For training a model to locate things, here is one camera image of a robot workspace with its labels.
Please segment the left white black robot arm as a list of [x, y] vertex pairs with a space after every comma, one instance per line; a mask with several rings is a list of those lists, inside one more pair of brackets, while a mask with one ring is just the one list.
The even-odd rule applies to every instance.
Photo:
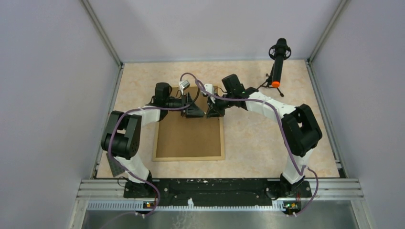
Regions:
[[142, 163], [139, 155], [141, 128], [150, 123], [162, 121], [168, 112], [180, 112], [185, 118], [204, 117], [204, 111], [196, 104], [185, 90], [188, 81], [181, 81], [179, 97], [171, 95], [173, 87], [168, 83], [157, 83], [155, 94], [145, 106], [127, 112], [113, 111], [104, 130], [101, 147], [107, 151], [108, 157], [128, 175], [130, 184], [141, 197], [148, 197], [153, 192], [150, 182], [150, 171]]

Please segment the wooden picture frame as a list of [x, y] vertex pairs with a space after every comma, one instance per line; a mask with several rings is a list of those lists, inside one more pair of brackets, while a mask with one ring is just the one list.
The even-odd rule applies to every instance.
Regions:
[[[224, 160], [224, 125], [221, 117], [207, 118], [208, 104], [198, 87], [185, 90], [205, 112], [203, 118], [185, 118], [180, 112], [170, 111], [157, 122], [153, 149], [153, 161], [201, 161]], [[178, 87], [172, 96], [179, 97]]]

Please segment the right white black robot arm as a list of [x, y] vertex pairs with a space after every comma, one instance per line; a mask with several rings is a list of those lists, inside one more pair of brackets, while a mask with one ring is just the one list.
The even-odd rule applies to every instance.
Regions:
[[322, 139], [312, 109], [306, 104], [293, 106], [279, 102], [254, 87], [244, 88], [235, 74], [223, 78], [222, 82], [226, 93], [219, 96], [212, 84], [196, 81], [203, 95], [208, 97], [211, 112], [224, 116], [225, 109], [235, 106], [277, 122], [288, 151], [286, 167], [280, 175], [280, 191], [287, 197], [294, 196], [304, 181], [309, 158]]

